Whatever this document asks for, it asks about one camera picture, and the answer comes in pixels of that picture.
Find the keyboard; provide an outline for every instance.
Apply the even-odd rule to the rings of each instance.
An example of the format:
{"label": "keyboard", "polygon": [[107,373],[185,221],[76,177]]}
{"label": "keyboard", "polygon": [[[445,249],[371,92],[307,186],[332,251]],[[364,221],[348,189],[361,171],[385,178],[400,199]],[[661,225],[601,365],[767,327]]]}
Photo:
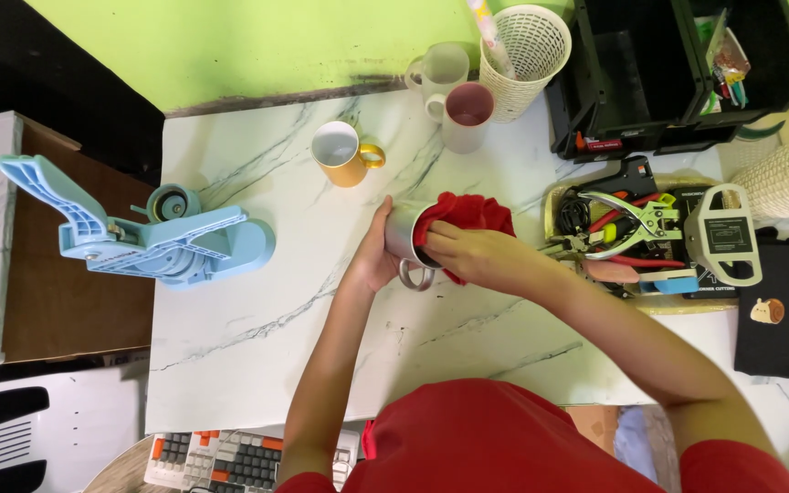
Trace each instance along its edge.
{"label": "keyboard", "polygon": [[[190,491],[260,493],[276,488],[282,426],[253,430],[156,433],[145,482]],[[358,458],[360,435],[340,431],[333,482],[341,490]]]}

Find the person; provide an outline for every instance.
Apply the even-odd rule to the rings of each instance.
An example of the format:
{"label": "person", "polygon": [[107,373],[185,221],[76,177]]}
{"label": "person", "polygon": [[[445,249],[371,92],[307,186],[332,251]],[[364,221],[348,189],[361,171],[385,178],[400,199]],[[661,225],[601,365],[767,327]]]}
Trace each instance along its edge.
{"label": "person", "polygon": [[[397,276],[398,259],[384,250],[391,207],[386,197],[374,214],[297,385],[279,493],[335,491],[333,454],[358,346],[374,296]],[[789,473],[738,389],[655,320],[504,233],[436,221],[424,251],[469,283],[541,305],[606,353],[665,409],[684,491],[789,492]],[[563,410],[509,383],[423,385],[382,410],[365,435],[375,458],[355,466],[344,493],[662,491],[580,435]]]}

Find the tray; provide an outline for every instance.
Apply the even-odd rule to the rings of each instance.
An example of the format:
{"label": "tray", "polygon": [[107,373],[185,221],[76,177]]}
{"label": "tray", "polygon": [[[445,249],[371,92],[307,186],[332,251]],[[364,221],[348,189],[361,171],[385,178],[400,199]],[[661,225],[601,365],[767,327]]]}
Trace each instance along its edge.
{"label": "tray", "polygon": [[[665,192],[670,189],[705,187],[720,184],[717,180],[703,176],[676,176],[674,174],[657,173],[655,178],[657,188],[659,188],[660,192]],[[556,220],[554,219],[556,210],[558,210],[559,200],[569,188],[580,185],[584,181],[561,182],[547,193],[543,207],[543,238],[545,240],[548,241],[550,238],[561,234],[561,232],[555,228]],[[732,200],[731,196],[724,196],[724,207],[732,207]],[[610,207],[606,205],[599,204],[595,201],[590,203],[590,215],[593,221],[600,219],[601,216],[604,216],[609,210]],[[738,308],[738,298],[690,300],[680,295],[655,295],[635,297],[633,299],[624,300],[624,302],[640,309],[648,315],[686,315]]]}

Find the light blue mug press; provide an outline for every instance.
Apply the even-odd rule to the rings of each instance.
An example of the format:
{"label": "light blue mug press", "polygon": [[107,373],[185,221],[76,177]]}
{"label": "light blue mug press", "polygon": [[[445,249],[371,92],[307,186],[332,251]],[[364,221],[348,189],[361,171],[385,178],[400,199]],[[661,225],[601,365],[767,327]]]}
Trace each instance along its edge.
{"label": "light blue mug press", "polygon": [[248,219],[238,205],[202,212],[196,193],[163,185],[148,198],[151,222],[112,218],[84,189],[44,156],[0,157],[0,169],[38,200],[58,209],[60,254],[83,259],[94,272],[159,279],[173,289],[224,279],[262,267],[276,240],[269,225]]}

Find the mug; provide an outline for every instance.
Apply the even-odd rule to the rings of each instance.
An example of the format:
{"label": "mug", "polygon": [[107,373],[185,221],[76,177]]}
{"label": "mug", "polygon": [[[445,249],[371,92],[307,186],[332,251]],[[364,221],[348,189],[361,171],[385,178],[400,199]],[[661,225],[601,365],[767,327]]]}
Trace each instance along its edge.
{"label": "mug", "polygon": [[[360,184],[367,169],[382,168],[386,163],[386,153],[373,144],[361,144],[358,133],[345,122],[320,126],[312,136],[310,153],[331,183],[345,188]],[[367,160],[362,154],[373,154],[378,159]]]}
{"label": "mug", "polygon": [[[413,245],[413,231],[419,217],[434,205],[436,203],[403,200],[392,205],[392,211],[386,220],[386,250],[400,257],[398,276],[403,285],[413,291],[422,292],[430,288],[434,282],[434,271],[443,268],[422,252],[421,248]],[[410,278],[411,262],[422,268],[422,283],[418,286]]]}
{"label": "mug", "polygon": [[[458,84],[464,83],[470,67],[471,62],[462,47],[455,43],[440,43],[429,48],[421,61],[411,63],[403,80],[408,88],[422,93],[422,102],[425,103],[428,117],[443,123],[443,105],[428,105],[428,100],[435,94],[447,95]],[[413,79],[413,75],[417,73],[422,75],[421,84]]]}
{"label": "mug", "polygon": [[444,106],[444,146],[456,154],[469,154],[483,146],[495,113],[495,98],[486,86],[464,83],[446,97],[432,95],[427,105]]}

